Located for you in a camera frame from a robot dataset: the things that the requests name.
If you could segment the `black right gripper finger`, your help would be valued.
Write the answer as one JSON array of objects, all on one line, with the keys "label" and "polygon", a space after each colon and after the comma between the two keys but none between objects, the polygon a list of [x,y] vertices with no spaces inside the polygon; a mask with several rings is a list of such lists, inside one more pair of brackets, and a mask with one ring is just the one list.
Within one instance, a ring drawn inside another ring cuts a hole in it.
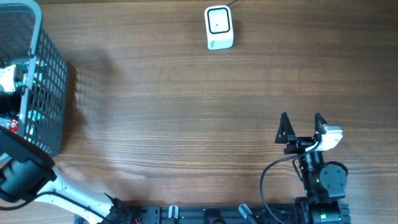
[{"label": "black right gripper finger", "polygon": [[326,133],[327,122],[320,113],[315,114],[315,134],[322,135]]},{"label": "black right gripper finger", "polygon": [[286,112],[280,117],[279,129],[275,137],[276,144],[287,144],[296,141],[296,135]]}]

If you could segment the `green glove package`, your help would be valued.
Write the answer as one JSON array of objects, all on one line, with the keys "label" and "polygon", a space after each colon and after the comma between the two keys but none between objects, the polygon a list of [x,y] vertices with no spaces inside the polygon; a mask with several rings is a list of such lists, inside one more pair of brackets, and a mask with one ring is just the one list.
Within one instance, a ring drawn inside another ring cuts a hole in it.
[{"label": "green glove package", "polygon": [[29,62],[9,63],[4,68],[11,65],[16,66],[14,77],[16,90],[14,92],[1,90],[1,126],[7,129],[9,129],[12,119],[19,121],[21,100],[29,77]]}]

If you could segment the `red Nescafe coffee stick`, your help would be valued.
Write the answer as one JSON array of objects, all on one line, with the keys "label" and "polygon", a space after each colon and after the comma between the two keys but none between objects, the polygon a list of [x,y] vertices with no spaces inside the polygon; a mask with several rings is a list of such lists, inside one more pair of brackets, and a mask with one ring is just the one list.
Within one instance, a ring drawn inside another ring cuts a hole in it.
[{"label": "red Nescafe coffee stick", "polygon": [[18,120],[12,119],[10,122],[10,126],[9,129],[13,132],[13,133],[17,133],[19,130],[19,122]]}]

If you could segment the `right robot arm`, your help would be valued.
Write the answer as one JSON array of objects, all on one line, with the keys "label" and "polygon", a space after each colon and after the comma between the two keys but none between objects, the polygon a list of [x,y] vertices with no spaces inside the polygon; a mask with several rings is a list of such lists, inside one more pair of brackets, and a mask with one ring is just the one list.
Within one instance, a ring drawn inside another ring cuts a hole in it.
[{"label": "right robot arm", "polygon": [[294,165],[303,183],[305,196],[294,203],[293,223],[344,223],[348,217],[339,200],[345,198],[348,168],[340,162],[325,162],[323,153],[335,148],[343,138],[339,126],[330,126],[315,114],[312,137],[297,137],[286,112],[281,114],[276,144],[285,144],[284,153],[295,156]]}]

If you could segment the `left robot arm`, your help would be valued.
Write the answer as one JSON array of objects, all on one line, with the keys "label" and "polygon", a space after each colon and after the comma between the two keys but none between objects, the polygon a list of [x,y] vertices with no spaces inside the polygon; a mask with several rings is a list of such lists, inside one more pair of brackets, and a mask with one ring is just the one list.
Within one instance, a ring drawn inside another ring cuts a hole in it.
[{"label": "left robot arm", "polygon": [[2,211],[17,210],[33,201],[50,203],[81,216],[88,223],[132,223],[134,211],[122,200],[84,189],[56,168],[39,146],[1,128],[1,152],[10,160],[1,167]]}]

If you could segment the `white barcode scanner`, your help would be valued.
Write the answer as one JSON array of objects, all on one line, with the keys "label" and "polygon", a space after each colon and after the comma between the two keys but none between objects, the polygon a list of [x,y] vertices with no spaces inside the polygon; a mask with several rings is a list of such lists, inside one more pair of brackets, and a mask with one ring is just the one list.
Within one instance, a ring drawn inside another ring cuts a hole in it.
[{"label": "white barcode scanner", "polygon": [[208,49],[221,50],[232,47],[234,32],[229,6],[210,6],[204,11],[204,18]]}]

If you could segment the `grey plastic mesh basket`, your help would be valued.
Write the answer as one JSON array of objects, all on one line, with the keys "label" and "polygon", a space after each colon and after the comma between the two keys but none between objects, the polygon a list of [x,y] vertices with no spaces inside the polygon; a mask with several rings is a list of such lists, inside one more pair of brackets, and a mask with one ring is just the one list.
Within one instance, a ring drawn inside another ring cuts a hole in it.
[{"label": "grey plastic mesh basket", "polygon": [[67,63],[45,30],[35,1],[1,1],[1,68],[19,62],[29,62],[29,77],[16,134],[55,157],[62,145]]}]

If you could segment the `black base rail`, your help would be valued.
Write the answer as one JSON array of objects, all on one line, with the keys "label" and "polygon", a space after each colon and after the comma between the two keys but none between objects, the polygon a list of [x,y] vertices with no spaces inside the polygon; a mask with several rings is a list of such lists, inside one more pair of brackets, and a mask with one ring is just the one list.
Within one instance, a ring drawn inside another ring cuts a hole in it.
[{"label": "black base rail", "polygon": [[[180,207],[178,217],[169,217],[168,207],[149,206],[134,207],[137,220],[130,219],[129,223],[140,224],[273,224],[277,220],[269,215],[261,206],[250,207],[250,216],[245,218],[238,207]],[[304,215],[292,204],[272,204],[274,214],[284,223],[341,223],[350,224],[351,216],[347,204],[341,206],[341,214],[334,216],[330,211],[324,209],[315,215]]]}]

